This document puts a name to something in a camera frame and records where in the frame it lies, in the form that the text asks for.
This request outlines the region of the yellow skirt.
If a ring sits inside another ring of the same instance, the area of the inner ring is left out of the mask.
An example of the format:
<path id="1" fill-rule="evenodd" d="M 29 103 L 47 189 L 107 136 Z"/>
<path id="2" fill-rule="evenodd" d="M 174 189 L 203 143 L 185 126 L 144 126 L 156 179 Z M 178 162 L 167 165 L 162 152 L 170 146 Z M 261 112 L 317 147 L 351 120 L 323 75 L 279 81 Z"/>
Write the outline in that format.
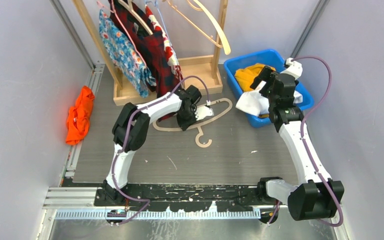
<path id="1" fill-rule="evenodd" d="M 250 86 L 265 66 L 265 64 L 256 63 L 236 70 L 234 77 L 243 92 L 250 92 L 253 90 Z"/>

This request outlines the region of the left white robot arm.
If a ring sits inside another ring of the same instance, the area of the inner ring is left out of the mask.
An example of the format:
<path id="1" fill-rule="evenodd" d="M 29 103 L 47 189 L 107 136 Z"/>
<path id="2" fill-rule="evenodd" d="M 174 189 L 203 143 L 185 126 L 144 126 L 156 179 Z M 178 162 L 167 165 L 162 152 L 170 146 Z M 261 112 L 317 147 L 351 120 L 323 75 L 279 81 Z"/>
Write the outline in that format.
<path id="1" fill-rule="evenodd" d="M 187 89 L 180 87 L 144 104 L 129 102 L 122 108 L 111 131 L 114 157 L 102 186 L 109 203 L 118 207 L 125 202 L 126 193 L 122 188 L 127 185 L 133 156 L 145 143 L 150 124 L 175 114 L 178 127 L 187 130 L 198 121 L 197 103 L 201 98 L 199 89 L 190 85 Z"/>

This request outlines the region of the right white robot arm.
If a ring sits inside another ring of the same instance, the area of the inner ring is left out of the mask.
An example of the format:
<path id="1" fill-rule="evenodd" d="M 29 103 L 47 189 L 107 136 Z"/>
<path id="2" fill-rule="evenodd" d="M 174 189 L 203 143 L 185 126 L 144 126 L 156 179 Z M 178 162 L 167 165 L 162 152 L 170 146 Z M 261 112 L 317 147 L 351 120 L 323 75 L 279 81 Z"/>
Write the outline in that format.
<path id="1" fill-rule="evenodd" d="M 263 205 L 286 204 L 296 221 L 330 219 L 341 212 L 345 188 L 323 167 L 308 135 L 305 115 L 294 103 L 298 77 L 291 67 L 277 72 L 265 66 L 251 85 L 257 89 L 264 84 L 258 92 L 268 99 L 268 118 L 286 144 L 298 177 L 298 185 L 281 177 L 262 177 L 255 193 Z"/>

